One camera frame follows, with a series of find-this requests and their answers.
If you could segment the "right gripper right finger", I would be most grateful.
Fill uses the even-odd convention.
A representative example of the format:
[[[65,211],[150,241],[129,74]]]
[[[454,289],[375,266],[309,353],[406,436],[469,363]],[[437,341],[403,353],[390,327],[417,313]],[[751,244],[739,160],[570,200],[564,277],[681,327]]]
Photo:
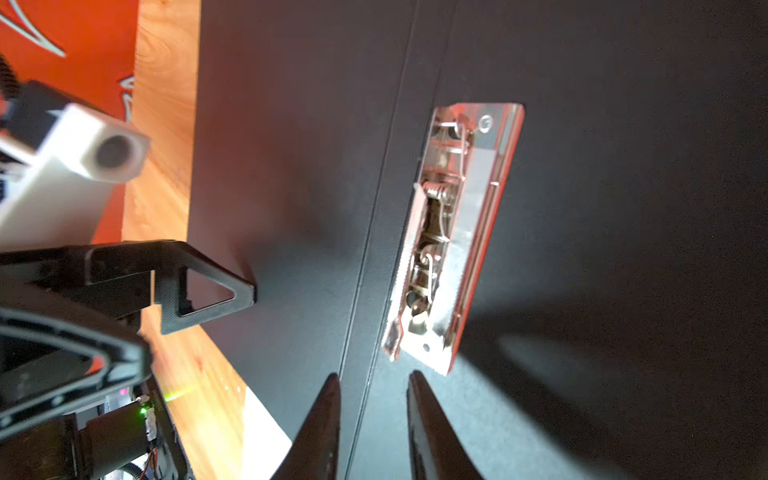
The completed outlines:
[[[420,371],[409,375],[406,396],[412,478],[482,479]]]

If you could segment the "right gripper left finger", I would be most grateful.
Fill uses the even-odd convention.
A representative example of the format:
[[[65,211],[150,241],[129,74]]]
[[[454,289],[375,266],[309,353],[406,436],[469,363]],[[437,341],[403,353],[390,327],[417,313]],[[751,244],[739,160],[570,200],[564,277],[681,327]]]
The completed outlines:
[[[298,435],[272,480],[319,479],[337,476],[341,387],[336,373],[325,380]]]

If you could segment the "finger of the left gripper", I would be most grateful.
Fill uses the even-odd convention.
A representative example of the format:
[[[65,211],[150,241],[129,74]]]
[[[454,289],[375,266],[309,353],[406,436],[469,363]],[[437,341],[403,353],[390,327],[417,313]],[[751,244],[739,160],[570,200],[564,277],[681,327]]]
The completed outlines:
[[[151,374],[148,344],[110,319],[1,308],[1,438],[72,413]]]
[[[1,273],[139,329],[140,312],[161,308],[164,335],[247,309],[256,285],[175,240],[6,252]]]

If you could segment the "grey clip folder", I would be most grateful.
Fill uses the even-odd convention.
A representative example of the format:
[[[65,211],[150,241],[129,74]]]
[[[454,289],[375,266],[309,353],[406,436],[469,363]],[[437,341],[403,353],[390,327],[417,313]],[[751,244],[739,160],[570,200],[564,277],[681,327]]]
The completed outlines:
[[[763,1],[206,1],[190,241],[254,279],[205,329],[289,437],[407,479],[381,331],[433,110],[524,108],[452,372],[488,479],[767,475]]]

